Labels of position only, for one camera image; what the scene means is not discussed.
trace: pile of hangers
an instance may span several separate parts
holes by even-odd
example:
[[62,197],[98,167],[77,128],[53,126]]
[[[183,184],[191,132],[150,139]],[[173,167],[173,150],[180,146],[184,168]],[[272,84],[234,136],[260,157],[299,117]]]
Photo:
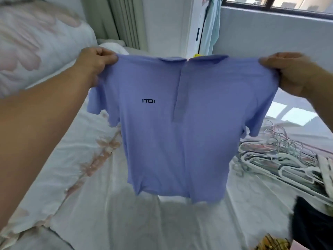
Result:
[[238,148],[234,169],[263,174],[312,195],[333,207],[333,161],[291,140],[283,127],[263,133],[264,142],[245,141]]

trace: short sleeve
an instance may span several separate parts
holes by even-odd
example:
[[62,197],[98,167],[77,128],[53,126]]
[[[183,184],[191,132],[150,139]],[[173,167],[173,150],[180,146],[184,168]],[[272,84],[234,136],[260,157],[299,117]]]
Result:
[[250,129],[251,137],[259,135],[262,122],[264,121],[266,113],[273,102],[274,96],[275,93],[271,94],[265,101],[258,105],[254,115],[252,115],[252,117],[245,122],[245,125]]
[[98,77],[98,85],[89,91],[87,111],[99,114],[106,110],[109,124],[115,127],[119,123],[119,89],[113,67],[107,66]]

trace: window frame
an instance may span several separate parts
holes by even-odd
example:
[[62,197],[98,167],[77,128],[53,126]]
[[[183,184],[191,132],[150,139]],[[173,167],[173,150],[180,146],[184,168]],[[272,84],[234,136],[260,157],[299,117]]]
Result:
[[265,5],[256,5],[249,3],[227,2],[227,0],[222,0],[222,6],[333,20],[333,14],[329,13],[273,7],[274,1],[275,0],[267,0]]

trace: black fabric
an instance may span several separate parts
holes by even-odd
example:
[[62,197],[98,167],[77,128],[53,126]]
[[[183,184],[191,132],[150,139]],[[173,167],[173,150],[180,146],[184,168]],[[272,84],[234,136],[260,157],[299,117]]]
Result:
[[333,217],[298,197],[292,219],[292,236],[310,250],[333,250]]

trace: light blue garment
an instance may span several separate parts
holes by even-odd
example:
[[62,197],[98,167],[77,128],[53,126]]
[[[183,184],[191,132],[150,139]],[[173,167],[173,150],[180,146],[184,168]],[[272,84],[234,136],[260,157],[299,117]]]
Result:
[[220,16],[222,0],[210,0],[207,16],[203,24],[199,54],[210,55],[220,35]]
[[88,111],[106,109],[111,126],[121,123],[135,193],[219,201],[245,126],[259,133],[276,71],[223,55],[118,57],[91,89]]

